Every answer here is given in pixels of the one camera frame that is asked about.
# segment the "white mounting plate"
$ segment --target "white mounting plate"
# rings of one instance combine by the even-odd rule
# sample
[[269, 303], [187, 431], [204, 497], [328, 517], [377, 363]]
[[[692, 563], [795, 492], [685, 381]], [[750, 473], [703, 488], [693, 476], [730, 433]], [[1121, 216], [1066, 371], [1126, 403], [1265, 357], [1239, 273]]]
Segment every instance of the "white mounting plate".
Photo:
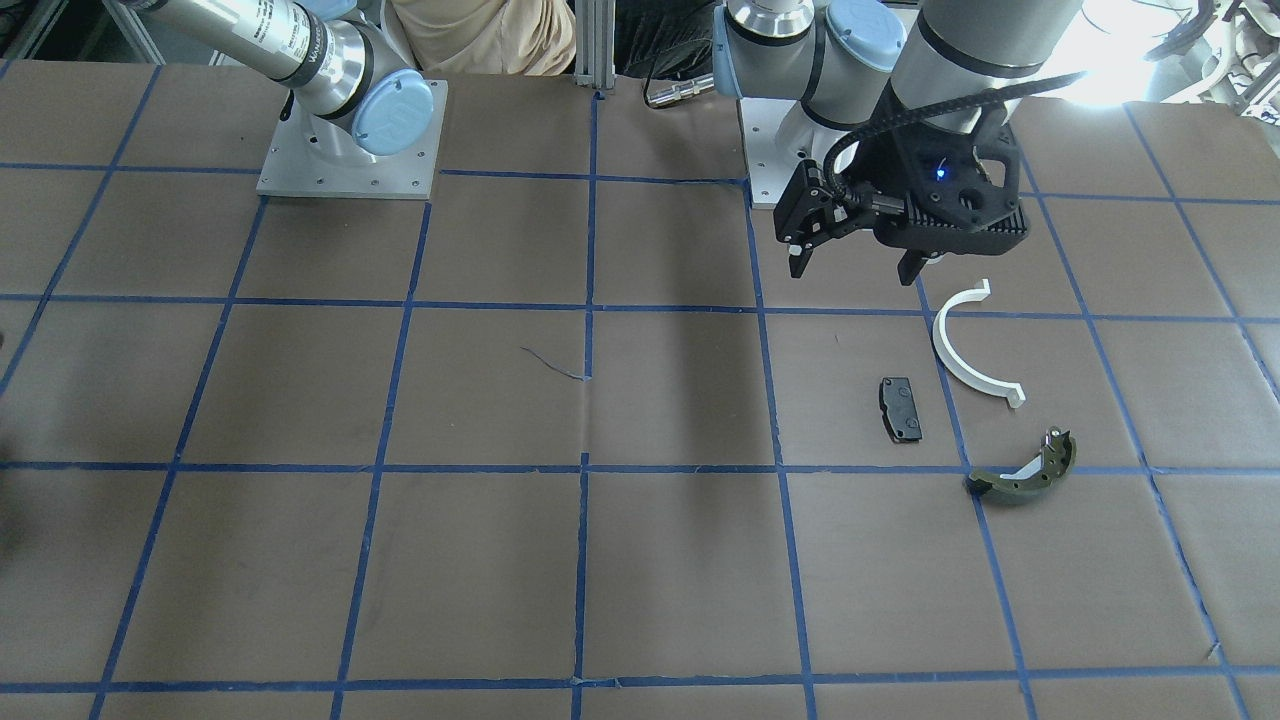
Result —
[[435, 110], [422, 137], [403, 152], [365, 164], [339, 163], [308, 146], [308, 132], [303, 131], [303, 123], [310, 122], [310, 118], [294, 106], [289, 119], [275, 126], [271, 146], [262, 161], [262, 174], [257, 178], [257, 193], [283, 197], [430, 200], [449, 85], [443, 79], [433, 79], [428, 86], [435, 100]]
[[774, 140], [782, 118], [787, 117], [795, 104], [795, 100], [769, 97], [739, 100], [742, 150], [746, 152], [746, 170], [751, 177], [751, 208], [771, 210], [777, 205], [800, 161], [799, 158], [787, 156]]

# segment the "person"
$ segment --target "person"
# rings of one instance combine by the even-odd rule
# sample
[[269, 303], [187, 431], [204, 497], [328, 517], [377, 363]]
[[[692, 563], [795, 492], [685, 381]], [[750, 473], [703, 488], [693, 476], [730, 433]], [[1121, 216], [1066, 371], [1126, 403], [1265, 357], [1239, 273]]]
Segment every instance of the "person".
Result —
[[[710, 72], [714, 1], [617, 0], [618, 74], [687, 79]], [[566, 0], [392, 0], [428, 73], [553, 76], [572, 72], [573, 5]]]

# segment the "beige cloth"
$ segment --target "beige cloth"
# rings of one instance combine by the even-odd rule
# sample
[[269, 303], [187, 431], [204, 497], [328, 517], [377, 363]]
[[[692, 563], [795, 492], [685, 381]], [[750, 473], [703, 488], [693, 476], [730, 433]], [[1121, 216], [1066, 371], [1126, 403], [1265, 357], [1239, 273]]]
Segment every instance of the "beige cloth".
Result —
[[392, 0], [428, 73], [553, 76], [573, 61], [564, 0]]

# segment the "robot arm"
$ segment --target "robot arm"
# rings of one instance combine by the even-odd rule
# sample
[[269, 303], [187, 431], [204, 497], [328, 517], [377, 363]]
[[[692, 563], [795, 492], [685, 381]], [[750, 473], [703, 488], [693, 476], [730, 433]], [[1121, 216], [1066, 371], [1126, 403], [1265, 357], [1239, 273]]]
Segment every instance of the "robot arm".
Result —
[[[1028, 228], [1009, 118], [1018, 97], [1078, 77], [1029, 81], [1082, 1], [925, 0], [904, 40], [874, 0], [730, 0], [716, 28], [717, 88], [795, 99], [827, 138], [810, 147], [822, 164], [801, 160], [774, 209], [792, 277], [815, 247], [861, 228], [905, 250], [902, 284], [945, 252], [1018, 245]], [[998, 183], [983, 161], [1004, 165]]]
[[372, 155], [394, 155], [426, 131], [434, 101], [349, 1], [120, 0], [288, 87], [305, 110], [351, 133]]

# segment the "white curved object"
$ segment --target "white curved object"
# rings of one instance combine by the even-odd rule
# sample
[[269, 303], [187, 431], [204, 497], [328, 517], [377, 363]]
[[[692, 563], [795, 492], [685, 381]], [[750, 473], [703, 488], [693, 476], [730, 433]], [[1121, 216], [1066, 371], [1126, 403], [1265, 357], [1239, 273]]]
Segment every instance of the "white curved object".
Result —
[[947, 337], [947, 313], [956, 305], [980, 302], [989, 295], [991, 282], [987, 278], [983, 278], [973, 290], [952, 295], [951, 300], [947, 300], [942, 305], [942, 309], [938, 310], [938, 316], [933, 319], [933, 350], [938, 354], [942, 364], [947, 366], [947, 370], [951, 370], [951, 374], [964, 384], [978, 392], [1004, 397], [1009, 401], [1010, 407], [1020, 407], [1023, 402], [1027, 402], [1027, 393], [1023, 392], [1021, 384], [1006, 383], [1005, 380], [997, 380], [979, 373], [956, 354], [956, 348], [951, 346], [951, 340]]

